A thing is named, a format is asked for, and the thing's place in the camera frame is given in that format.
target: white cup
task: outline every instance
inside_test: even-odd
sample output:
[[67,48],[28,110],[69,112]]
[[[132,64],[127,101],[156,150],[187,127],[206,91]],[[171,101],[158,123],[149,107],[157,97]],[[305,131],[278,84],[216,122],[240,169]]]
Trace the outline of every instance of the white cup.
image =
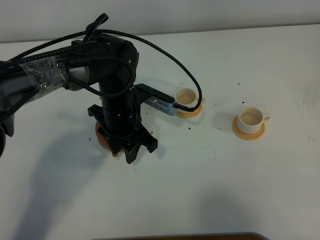
[[[194,108],[198,103],[199,94],[193,91],[191,88],[180,88],[175,92],[174,98],[179,104],[188,108]],[[190,113],[189,111],[184,111],[181,109],[178,109],[178,111],[183,114]]]
[[255,134],[270,118],[270,113],[262,113],[258,108],[249,106],[239,112],[236,126],[244,134]]

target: robotic arm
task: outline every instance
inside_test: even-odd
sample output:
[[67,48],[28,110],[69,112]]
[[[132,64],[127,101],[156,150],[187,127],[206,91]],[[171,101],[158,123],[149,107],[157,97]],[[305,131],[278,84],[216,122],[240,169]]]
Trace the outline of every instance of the robotic arm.
[[[113,30],[97,30],[108,16],[104,13],[85,32],[65,36],[30,49],[12,59],[0,62],[0,155],[6,135],[14,134],[14,113],[24,104],[64,87],[70,91],[82,88],[101,96],[102,107],[88,108],[97,121],[97,134],[113,155],[124,150],[131,164],[141,145],[153,152],[158,141],[141,124],[140,105],[145,102],[169,115],[177,109],[196,110],[202,99],[199,84],[191,73],[173,56],[140,37]],[[139,53],[127,40],[109,35],[121,35],[144,42],[176,62],[193,80],[199,91],[199,102],[187,108],[175,99],[144,84],[134,85]],[[85,35],[71,46],[27,56],[55,43]],[[99,83],[99,91],[90,85]]]

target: white table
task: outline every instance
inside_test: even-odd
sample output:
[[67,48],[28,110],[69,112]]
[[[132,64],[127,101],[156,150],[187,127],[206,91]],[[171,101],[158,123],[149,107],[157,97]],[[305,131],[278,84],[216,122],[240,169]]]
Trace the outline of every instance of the white table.
[[[95,137],[87,108],[100,104],[96,95],[59,89],[25,105],[0,159],[0,239],[234,232],[319,239],[320,25],[144,38],[196,77],[202,114],[181,119],[143,104],[142,123],[158,148],[142,147],[128,165]],[[133,43],[140,52],[136,83],[169,95],[195,89],[168,58]],[[0,44],[0,58],[39,44]],[[232,131],[244,106],[272,113],[259,140]]]

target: cup handle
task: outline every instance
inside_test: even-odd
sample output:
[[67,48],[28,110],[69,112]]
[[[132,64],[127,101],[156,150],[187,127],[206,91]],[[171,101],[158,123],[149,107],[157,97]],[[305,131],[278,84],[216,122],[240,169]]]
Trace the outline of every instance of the cup handle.
[[264,113],[263,114],[263,122],[266,123],[270,120],[271,114],[270,113]]

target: clear tape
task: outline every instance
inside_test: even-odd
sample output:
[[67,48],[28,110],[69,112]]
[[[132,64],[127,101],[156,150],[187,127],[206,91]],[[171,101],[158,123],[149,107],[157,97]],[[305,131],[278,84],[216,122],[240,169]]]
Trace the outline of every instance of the clear tape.
[[39,99],[68,83],[68,73],[63,63],[52,57],[20,65],[38,93],[29,102]]

